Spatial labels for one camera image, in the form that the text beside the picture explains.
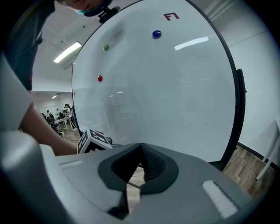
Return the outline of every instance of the green ball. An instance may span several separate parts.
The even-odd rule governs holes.
[[[105,45],[104,50],[107,51],[109,49],[109,45]]]

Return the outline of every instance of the red ball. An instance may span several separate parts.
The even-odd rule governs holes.
[[[99,75],[99,76],[98,76],[98,81],[99,81],[99,82],[102,82],[102,79],[103,79],[102,76]]]

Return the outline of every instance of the black frame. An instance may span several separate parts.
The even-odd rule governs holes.
[[[228,161],[230,160],[235,147],[238,143],[238,139],[240,137],[241,134],[241,130],[242,130],[242,125],[243,125],[243,120],[244,120],[244,116],[245,116],[245,85],[244,85],[244,78],[243,78],[243,73],[241,71],[240,74],[237,73],[236,68],[235,68],[235,64],[233,61],[233,58],[231,56],[230,50],[223,38],[223,36],[221,35],[221,33],[218,31],[218,29],[216,28],[216,26],[214,25],[214,23],[194,4],[192,3],[190,0],[186,0],[191,6],[193,6],[209,23],[209,25],[212,27],[212,29],[215,31],[216,35],[218,36],[218,38],[220,39],[220,42],[222,43],[224,50],[227,54],[227,58],[229,60],[230,66],[231,66],[231,71],[233,74],[233,80],[234,80],[234,87],[235,87],[235,113],[234,113],[234,122],[233,122],[233,127],[232,127],[232,131],[231,131],[231,136],[230,139],[228,141],[226,150],[224,152],[224,155],[222,157],[222,159],[220,161],[214,161],[214,162],[210,162],[212,165],[214,165],[216,168],[218,168],[219,170],[223,170],[224,167],[227,165]],[[93,33],[92,35],[102,26],[103,24],[101,24]],[[86,42],[84,43],[84,45],[81,47],[80,51],[82,50],[82,48],[85,46],[85,44],[88,42],[88,40],[92,37],[92,35],[86,40]],[[78,52],[77,56],[75,57],[73,64],[76,60],[76,58],[78,57],[80,51]],[[73,92],[73,66],[72,66],[72,92]],[[79,125],[77,123],[77,127],[79,130],[80,135],[82,135],[82,132],[79,129]]]

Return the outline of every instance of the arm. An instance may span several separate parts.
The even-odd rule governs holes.
[[[77,154],[76,146],[55,133],[34,104],[26,112],[21,130],[34,137],[39,144],[49,145],[56,156]]]

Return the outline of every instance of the gray shirt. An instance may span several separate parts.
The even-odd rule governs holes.
[[[32,68],[38,45],[42,43],[41,30],[54,11],[54,0],[35,1],[13,27],[5,43],[7,60],[28,91],[32,90]]]

